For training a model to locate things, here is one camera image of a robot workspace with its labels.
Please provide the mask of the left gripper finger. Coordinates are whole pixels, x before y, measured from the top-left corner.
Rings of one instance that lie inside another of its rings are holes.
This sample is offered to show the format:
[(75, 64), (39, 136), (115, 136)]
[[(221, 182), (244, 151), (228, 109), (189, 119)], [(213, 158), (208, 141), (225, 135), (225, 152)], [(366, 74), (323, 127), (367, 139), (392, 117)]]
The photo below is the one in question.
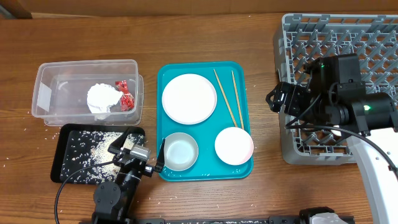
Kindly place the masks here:
[(127, 130), (125, 130), (125, 132), (123, 132), (122, 135), (120, 135), (120, 137), (118, 137), (116, 140), (114, 140), (108, 147), (108, 152), (112, 153), (112, 154), (119, 154), (120, 152), (123, 151), (123, 146), (124, 143), (127, 139), (127, 137), (133, 133), (134, 128), (130, 127), (127, 128)]
[(165, 139), (162, 140), (162, 144), (160, 145), (159, 154), (157, 156), (157, 162), (154, 168), (154, 170), (157, 173), (161, 173), (165, 165), (164, 147), (165, 147)]

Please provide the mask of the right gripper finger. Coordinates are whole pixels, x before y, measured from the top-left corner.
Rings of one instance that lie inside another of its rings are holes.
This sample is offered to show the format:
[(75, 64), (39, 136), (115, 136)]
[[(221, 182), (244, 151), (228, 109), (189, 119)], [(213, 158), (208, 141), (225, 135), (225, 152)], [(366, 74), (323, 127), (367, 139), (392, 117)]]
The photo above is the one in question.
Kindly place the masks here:
[(266, 101), (283, 101), (286, 94), (286, 84), (279, 83), (275, 88), (267, 94)]
[(267, 100), (267, 103), (270, 110), (275, 113), (280, 113), (282, 111), (282, 107), (285, 106), (284, 100)]

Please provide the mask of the grey bowl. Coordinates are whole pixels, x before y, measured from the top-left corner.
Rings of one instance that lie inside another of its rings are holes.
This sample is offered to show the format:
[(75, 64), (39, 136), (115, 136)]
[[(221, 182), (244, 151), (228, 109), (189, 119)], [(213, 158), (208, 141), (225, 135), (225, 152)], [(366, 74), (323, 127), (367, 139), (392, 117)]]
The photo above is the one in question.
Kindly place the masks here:
[(191, 135), (173, 133), (165, 138), (165, 166), (174, 171), (191, 168), (198, 158), (198, 144)]

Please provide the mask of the white rice pile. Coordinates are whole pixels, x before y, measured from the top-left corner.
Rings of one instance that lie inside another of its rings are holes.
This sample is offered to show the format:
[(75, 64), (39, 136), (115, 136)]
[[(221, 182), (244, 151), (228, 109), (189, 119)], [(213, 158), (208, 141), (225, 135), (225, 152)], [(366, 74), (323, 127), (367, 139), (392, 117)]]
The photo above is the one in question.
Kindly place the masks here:
[(109, 145), (122, 135), (120, 132), (72, 131), (68, 136), (60, 180), (72, 184), (96, 185), (114, 181), (119, 167), (114, 164), (95, 167), (112, 161)]

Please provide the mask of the red snack wrapper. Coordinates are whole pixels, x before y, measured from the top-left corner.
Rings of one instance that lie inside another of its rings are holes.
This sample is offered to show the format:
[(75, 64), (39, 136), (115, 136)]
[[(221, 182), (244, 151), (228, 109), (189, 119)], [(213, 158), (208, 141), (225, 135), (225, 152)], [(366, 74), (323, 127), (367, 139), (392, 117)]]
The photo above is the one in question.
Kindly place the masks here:
[(127, 81), (117, 81), (115, 82), (115, 85), (117, 86), (118, 90), (123, 93), (122, 97), (120, 98), (119, 102), (121, 105), (121, 111), (130, 111), (134, 108), (135, 101), (134, 97), (131, 95)]

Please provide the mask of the white napkin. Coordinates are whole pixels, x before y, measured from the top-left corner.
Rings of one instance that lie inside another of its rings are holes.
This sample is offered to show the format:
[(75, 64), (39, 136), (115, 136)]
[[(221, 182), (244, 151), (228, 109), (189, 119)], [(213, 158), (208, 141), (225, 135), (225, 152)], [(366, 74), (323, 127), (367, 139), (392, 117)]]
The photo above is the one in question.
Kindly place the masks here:
[(112, 85), (96, 83), (87, 92), (87, 105), (95, 121), (102, 121), (110, 113), (121, 112), (120, 99), (123, 93)]

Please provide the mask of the white bowl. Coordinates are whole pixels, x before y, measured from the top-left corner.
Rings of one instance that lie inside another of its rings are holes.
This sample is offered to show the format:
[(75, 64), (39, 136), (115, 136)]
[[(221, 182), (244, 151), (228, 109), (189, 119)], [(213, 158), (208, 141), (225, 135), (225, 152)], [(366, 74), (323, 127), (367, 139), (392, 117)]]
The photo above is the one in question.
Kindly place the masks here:
[(215, 139), (217, 156), (232, 166), (247, 162), (252, 157), (253, 151), (254, 143), (251, 135), (241, 128), (226, 128)]

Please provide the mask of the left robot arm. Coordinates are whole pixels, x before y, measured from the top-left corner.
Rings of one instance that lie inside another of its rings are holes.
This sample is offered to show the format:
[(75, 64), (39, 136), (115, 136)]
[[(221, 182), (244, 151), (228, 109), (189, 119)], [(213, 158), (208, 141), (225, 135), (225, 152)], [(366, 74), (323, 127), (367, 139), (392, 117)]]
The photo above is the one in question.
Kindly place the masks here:
[(96, 188), (92, 223), (135, 223), (127, 213), (142, 177), (161, 173), (164, 168), (165, 140), (160, 145), (156, 165), (152, 166), (147, 163), (150, 150), (136, 144), (130, 149), (124, 147), (127, 137), (133, 132), (133, 128), (128, 128), (108, 147), (108, 152), (114, 154), (113, 164), (119, 167), (119, 172), (115, 181), (103, 182)]

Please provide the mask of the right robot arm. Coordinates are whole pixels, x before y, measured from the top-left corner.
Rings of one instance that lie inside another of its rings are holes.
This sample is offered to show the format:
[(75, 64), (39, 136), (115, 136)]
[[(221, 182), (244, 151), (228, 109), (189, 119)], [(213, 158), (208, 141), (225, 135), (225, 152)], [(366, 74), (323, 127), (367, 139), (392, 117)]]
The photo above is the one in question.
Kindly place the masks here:
[(367, 93), (357, 54), (319, 57), (303, 66), (306, 86), (280, 82), (267, 94), (271, 111), (293, 116), (286, 129), (335, 130), (359, 167), (374, 223), (397, 223), (397, 106)]

